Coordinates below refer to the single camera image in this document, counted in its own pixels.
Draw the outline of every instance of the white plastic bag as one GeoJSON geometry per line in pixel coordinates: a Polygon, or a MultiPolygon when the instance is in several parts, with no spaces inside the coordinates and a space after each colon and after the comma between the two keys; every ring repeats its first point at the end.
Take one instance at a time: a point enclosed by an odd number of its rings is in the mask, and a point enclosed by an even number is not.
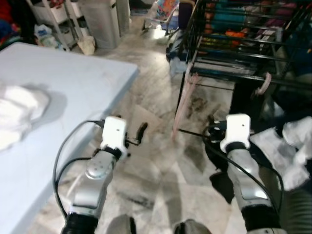
{"type": "Polygon", "coordinates": [[[63,50],[63,45],[52,36],[52,29],[42,25],[35,25],[35,36],[38,39],[37,44],[45,47],[63,50]]]}

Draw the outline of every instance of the light blue table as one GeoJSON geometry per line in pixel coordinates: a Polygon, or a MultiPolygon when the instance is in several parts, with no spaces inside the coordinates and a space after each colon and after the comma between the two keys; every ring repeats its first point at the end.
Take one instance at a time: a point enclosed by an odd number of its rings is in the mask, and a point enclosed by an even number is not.
{"type": "MultiPolygon", "coordinates": [[[[64,138],[81,121],[111,110],[138,75],[135,64],[15,43],[0,52],[0,81],[35,87],[51,98],[24,139],[0,152],[0,233],[22,234],[52,194],[52,168],[64,138]]],[[[78,156],[92,124],[68,142],[63,160],[78,156]]]]}

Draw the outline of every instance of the colorful fabric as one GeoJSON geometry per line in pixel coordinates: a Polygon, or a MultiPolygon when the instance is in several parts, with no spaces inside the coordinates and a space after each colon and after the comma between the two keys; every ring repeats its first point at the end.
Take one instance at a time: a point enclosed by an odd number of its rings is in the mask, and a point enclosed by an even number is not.
{"type": "Polygon", "coordinates": [[[173,9],[179,4],[179,0],[157,0],[157,18],[167,18],[173,9]]]}
{"type": "Polygon", "coordinates": [[[11,17],[11,6],[8,4],[7,0],[0,0],[0,20],[13,23],[13,19],[11,17]]]}
{"type": "MultiPolygon", "coordinates": [[[[224,36],[224,34],[220,34],[220,33],[212,33],[211,35],[224,36]]],[[[202,41],[202,44],[212,46],[212,47],[229,48],[232,44],[232,41],[225,40],[225,39],[224,40],[216,39],[216,38],[204,38],[202,41]]]]}
{"type": "Polygon", "coordinates": [[[0,19],[0,42],[5,40],[12,33],[13,30],[11,25],[8,22],[0,19]]]}
{"type": "Polygon", "coordinates": [[[60,6],[63,3],[64,3],[64,0],[50,0],[50,6],[51,7],[60,6]]]}

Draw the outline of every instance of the orange object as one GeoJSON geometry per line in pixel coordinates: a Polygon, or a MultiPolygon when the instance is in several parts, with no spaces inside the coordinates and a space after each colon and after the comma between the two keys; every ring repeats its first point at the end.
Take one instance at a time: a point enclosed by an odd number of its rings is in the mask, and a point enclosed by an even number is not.
{"type": "MultiPolygon", "coordinates": [[[[229,36],[229,37],[235,37],[235,38],[244,38],[245,37],[245,33],[243,32],[233,32],[233,31],[227,31],[225,33],[225,35],[229,36]]],[[[233,46],[238,46],[240,44],[240,41],[237,40],[233,40],[232,41],[232,45],[233,46]]]]}

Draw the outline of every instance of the marble floor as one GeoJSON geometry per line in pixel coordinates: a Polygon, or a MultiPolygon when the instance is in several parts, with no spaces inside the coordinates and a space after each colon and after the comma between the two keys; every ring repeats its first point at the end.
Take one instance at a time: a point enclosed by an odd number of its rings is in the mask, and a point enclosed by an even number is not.
{"type": "MultiPolygon", "coordinates": [[[[229,205],[211,185],[209,176],[215,173],[215,167],[208,160],[200,138],[178,133],[176,140],[171,140],[181,75],[174,78],[169,75],[164,31],[150,30],[142,34],[142,20],[133,18],[130,32],[117,49],[95,53],[95,56],[139,66],[138,78],[114,114],[128,120],[130,136],[135,135],[142,122],[149,123],[143,143],[130,147],[131,157],[120,162],[114,171],[96,233],[106,234],[114,218],[127,214],[135,219],[138,234],[172,234],[177,223],[189,218],[205,225],[213,234],[243,234],[246,230],[236,201],[229,205]]],[[[201,131],[212,111],[223,119],[231,96],[228,90],[198,86],[182,126],[201,131]]],[[[97,145],[98,139],[94,139],[86,154],[97,145]]],[[[60,194],[66,207],[70,198],[67,190],[83,166],[83,163],[74,165],[62,182],[60,194]]],[[[51,195],[28,234],[59,234],[63,225],[51,195]]]]}

